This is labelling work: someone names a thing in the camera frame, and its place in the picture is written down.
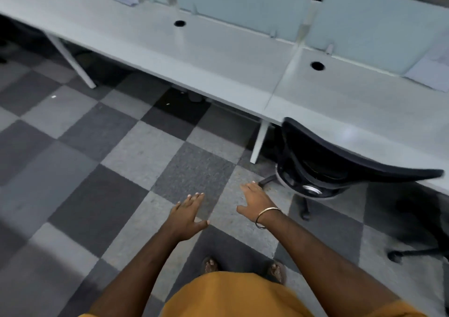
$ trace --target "forearm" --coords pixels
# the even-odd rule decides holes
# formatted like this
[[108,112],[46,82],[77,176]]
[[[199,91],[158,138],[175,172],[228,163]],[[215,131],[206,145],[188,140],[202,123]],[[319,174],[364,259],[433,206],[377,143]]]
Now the forearm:
[[154,283],[177,239],[159,230],[105,288],[89,311],[97,317],[142,316]]
[[398,297],[279,211],[261,216],[329,317],[362,317]]

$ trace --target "office desk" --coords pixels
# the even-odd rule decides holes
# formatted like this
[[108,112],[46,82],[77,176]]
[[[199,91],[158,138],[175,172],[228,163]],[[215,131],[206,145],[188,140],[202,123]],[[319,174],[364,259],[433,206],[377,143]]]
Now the office desk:
[[[320,51],[297,52],[264,115],[384,164],[449,173],[449,94]],[[423,184],[449,193],[448,175]]]
[[59,49],[58,37],[259,117],[294,51],[291,43],[148,1],[0,0],[0,13],[48,33]]

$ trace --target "floor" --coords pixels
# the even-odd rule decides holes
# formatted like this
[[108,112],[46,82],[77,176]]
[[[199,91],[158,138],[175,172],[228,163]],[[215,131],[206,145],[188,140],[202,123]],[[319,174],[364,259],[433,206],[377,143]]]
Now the floor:
[[[211,226],[177,246],[145,316],[197,276],[213,255],[226,270],[261,271],[272,258],[315,316],[325,316],[291,258],[235,207],[239,184],[272,175],[270,140],[249,162],[258,123],[158,78],[78,51],[98,83],[88,88],[44,39],[0,48],[0,306],[5,316],[75,317],[157,231],[174,203],[205,192],[198,217]],[[449,265],[438,257],[390,262],[385,250],[434,241],[395,210],[400,185],[358,185],[312,202],[299,218],[293,195],[274,202],[324,243],[429,316],[445,314]],[[440,200],[446,197],[429,192]]]

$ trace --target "metal bracelet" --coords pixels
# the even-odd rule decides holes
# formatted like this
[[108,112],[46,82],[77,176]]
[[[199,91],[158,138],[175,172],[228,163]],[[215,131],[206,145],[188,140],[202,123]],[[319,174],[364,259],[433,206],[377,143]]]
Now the metal bracelet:
[[257,225],[257,220],[259,220],[259,218],[261,217],[262,213],[267,212],[270,209],[277,209],[278,211],[280,211],[280,209],[277,208],[277,207],[268,207],[265,210],[263,210],[262,212],[260,212],[259,215],[257,216],[255,222],[254,222],[258,229],[266,229],[266,227],[263,227],[262,225]]

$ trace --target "desk leg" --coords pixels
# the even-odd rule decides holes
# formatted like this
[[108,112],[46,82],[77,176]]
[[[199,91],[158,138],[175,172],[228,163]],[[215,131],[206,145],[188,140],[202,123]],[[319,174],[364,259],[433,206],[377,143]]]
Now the desk leg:
[[86,82],[87,86],[89,88],[95,88],[97,85],[92,81],[92,79],[87,75],[87,73],[84,71],[84,69],[81,67],[81,65],[78,63],[78,61],[72,56],[69,50],[62,44],[62,42],[59,40],[58,37],[53,36],[52,34],[45,32],[45,35],[48,37],[50,42],[53,43],[56,49],[64,56],[64,58],[67,60],[67,62],[70,63],[73,69],[78,73],[78,75],[83,79],[84,82]]
[[265,135],[267,134],[269,126],[270,123],[268,121],[262,120],[261,127],[259,128],[259,133],[257,134],[257,139],[255,140],[254,149],[251,154],[250,162],[252,164],[255,164],[255,162],[257,161],[259,152],[261,151],[262,144],[264,143]]

